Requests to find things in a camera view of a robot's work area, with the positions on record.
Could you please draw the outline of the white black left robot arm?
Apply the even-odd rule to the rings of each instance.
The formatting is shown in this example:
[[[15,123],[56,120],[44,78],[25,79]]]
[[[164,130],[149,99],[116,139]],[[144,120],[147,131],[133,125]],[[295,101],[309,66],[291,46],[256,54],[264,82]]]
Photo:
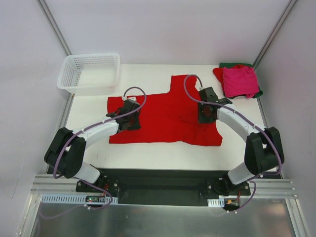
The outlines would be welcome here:
[[[97,168],[83,161],[85,150],[106,137],[140,129],[139,115],[144,105],[129,98],[122,107],[94,124],[77,130],[60,128],[44,155],[44,161],[53,169],[53,177],[77,178],[87,182],[92,191],[101,191],[105,181]]]

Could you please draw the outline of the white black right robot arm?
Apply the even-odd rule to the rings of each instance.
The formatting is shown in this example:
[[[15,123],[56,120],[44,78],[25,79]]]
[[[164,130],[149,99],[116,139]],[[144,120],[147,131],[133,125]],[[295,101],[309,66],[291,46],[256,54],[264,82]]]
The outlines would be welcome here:
[[[223,196],[233,195],[240,185],[265,172],[280,167],[284,154],[280,133],[275,127],[256,125],[237,110],[228,98],[219,99],[212,87],[200,90],[201,102],[198,106],[198,121],[225,123],[245,142],[244,161],[218,179],[212,189]]]

